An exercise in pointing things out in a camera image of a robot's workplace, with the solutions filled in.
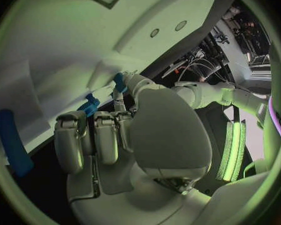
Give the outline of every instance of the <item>purple light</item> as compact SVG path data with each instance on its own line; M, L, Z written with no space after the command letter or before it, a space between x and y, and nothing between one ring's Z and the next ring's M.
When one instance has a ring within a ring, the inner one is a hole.
M281 125L279 123L279 119L277 118L276 113L273 108L272 95L269 97L269 100L268 100L268 110L269 110L270 117L281 137Z

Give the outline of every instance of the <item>green light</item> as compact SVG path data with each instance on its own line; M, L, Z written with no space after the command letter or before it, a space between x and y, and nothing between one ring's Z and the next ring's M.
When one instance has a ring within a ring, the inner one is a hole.
M227 123L223 157L216 176L217 180L236 181L243 161L246 141L245 122Z

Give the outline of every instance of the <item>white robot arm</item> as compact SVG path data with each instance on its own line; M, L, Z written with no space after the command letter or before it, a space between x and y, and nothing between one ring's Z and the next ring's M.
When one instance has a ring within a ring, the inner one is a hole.
M219 82L210 85L205 82L176 82L172 88L193 109L200 109L212 102L224 106L234 105L255 115L261 126L264 124L268 100L248 91L237 89L230 83Z

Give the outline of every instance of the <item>blue plastic part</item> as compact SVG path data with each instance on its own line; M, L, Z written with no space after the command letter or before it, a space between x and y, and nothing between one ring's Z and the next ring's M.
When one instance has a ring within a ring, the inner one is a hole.
M121 72L114 76L113 81L115 82L115 88L119 93L124 93L127 91L127 87L123 81L123 74Z
M93 115L96 111L98 111L98 106L100 101L95 98L91 93L86 97L87 102L81 105L77 110L83 110L86 113L87 117Z
M23 146L11 110L0 110L0 138L11 168L19 177L25 176L34 163Z

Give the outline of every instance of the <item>circular hole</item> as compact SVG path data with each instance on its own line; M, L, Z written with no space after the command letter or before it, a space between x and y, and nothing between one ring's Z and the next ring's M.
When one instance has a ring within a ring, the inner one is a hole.
M150 37L153 38L153 37L155 37L158 33L159 33L159 29L156 28L156 29L154 29L154 30L151 32Z
M175 30L179 31L179 30L183 29L186 24L187 24L186 20L179 22L178 25L176 26Z

